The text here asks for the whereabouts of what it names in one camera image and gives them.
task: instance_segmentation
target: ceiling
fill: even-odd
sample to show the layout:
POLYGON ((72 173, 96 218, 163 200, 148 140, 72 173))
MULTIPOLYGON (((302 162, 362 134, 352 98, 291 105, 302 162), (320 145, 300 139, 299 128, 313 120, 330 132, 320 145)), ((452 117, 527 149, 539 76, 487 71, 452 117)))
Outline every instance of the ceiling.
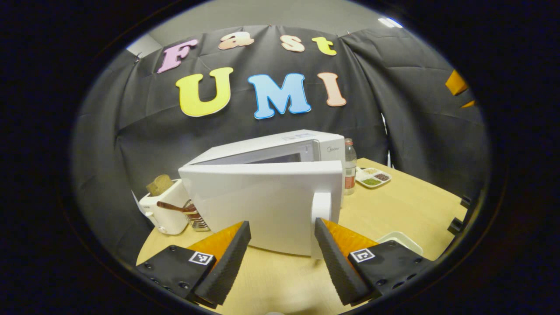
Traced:
POLYGON ((141 57, 190 36, 246 25, 284 25, 335 35, 386 27, 377 12, 347 0, 212 0, 179 13, 128 48, 141 57))

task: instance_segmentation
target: black curtain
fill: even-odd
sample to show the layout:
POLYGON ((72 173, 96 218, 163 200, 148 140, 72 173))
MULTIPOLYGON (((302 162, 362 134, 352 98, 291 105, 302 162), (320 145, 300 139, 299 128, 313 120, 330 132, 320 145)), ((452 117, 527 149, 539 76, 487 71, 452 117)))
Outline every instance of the black curtain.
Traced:
POLYGON ((213 146, 298 129, 354 139, 359 158, 387 163, 454 194, 480 189, 488 169, 487 139, 470 90, 452 96, 445 81, 453 68, 433 49, 403 29, 364 30, 345 36, 283 26, 244 26, 192 36, 197 39, 181 65, 156 73, 163 49, 140 60, 123 52, 88 94, 74 130, 74 187, 82 212, 102 244, 135 264, 153 226, 138 211, 140 199, 160 174, 178 178, 178 168, 213 146), (218 49, 220 38, 247 31, 245 47, 218 49), (280 36, 302 40, 305 51, 281 47, 280 36), (319 51, 311 39, 325 37, 337 55, 319 51), (179 105, 180 78, 195 73, 201 101, 216 95, 209 72, 232 67, 231 99, 215 114, 189 117, 179 105), (347 104, 327 106, 317 74, 333 72, 347 104), (247 78, 269 75, 282 86, 289 73, 305 76, 312 110, 257 120, 255 90, 247 78), (381 113, 385 116, 389 136, 381 113))

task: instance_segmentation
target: letter m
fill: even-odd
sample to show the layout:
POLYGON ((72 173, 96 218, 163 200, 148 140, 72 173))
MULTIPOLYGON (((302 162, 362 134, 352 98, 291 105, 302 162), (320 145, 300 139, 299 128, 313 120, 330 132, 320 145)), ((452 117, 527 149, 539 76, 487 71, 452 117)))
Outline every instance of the letter m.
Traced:
POLYGON ((291 100, 290 108, 288 108, 290 113, 309 112, 311 105, 305 99, 304 79, 305 77, 299 73, 290 73, 280 88, 268 75, 250 76, 247 81, 253 84, 256 93, 255 118, 264 119, 274 116, 274 110, 268 103, 269 100, 282 115, 286 112, 288 100, 291 100))

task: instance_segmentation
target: orange foam pad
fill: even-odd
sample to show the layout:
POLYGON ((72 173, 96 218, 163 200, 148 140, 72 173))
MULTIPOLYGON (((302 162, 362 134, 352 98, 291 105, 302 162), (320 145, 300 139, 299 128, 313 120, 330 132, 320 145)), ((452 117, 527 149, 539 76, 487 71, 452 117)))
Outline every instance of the orange foam pad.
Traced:
POLYGON ((329 229, 330 235, 332 235, 334 242, 338 246, 338 249, 340 250, 340 252, 342 252, 342 255, 344 255, 350 266, 352 264, 348 260, 348 255, 351 252, 372 247, 378 244, 378 242, 368 239, 367 237, 334 222, 325 219, 321 220, 323 221, 323 223, 325 223, 327 229, 329 229))
POLYGON ((469 88, 466 85, 465 80, 461 78, 457 70, 453 70, 453 72, 447 79, 447 82, 445 82, 445 86, 447 86, 451 94, 453 94, 454 96, 459 95, 461 92, 469 88))
POLYGON ((223 254, 226 252, 226 249, 230 245, 231 240, 233 240, 235 234, 241 227, 241 224, 243 224, 243 221, 237 224, 233 224, 229 228, 225 228, 217 232, 216 234, 210 235, 209 237, 187 247, 187 249, 214 255, 216 258, 216 263, 214 264, 214 266, 216 266, 218 265, 218 262, 222 258, 223 254))

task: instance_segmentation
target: white tray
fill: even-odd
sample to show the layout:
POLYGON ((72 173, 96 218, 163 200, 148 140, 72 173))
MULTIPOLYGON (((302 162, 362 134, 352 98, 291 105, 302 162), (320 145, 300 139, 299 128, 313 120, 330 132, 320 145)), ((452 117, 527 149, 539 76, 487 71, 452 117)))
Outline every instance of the white tray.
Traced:
POLYGON ((382 171, 382 170, 378 170, 375 168, 356 168, 356 182, 359 182, 360 184, 362 184, 363 186, 367 187, 367 188, 375 188, 375 187, 379 187, 385 183, 387 183, 388 181, 391 180, 391 175, 389 175, 388 173, 382 171), (378 174, 383 174, 387 177, 389 177, 387 180, 381 180, 379 178, 376 178, 375 175, 378 174), (367 179, 374 179, 374 180, 378 180, 380 183, 379 184, 375 184, 375 185, 368 185, 366 183, 364 183, 364 180, 367 179))
POLYGON ((402 232, 399 231, 391 232, 386 236, 376 240, 376 242, 383 243, 383 242, 387 242, 388 240, 394 240, 420 256, 424 254, 424 250, 422 249, 422 247, 420 247, 418 244, 416 244, 415 241, 411 240, 410 237, 406 236, 402 232))

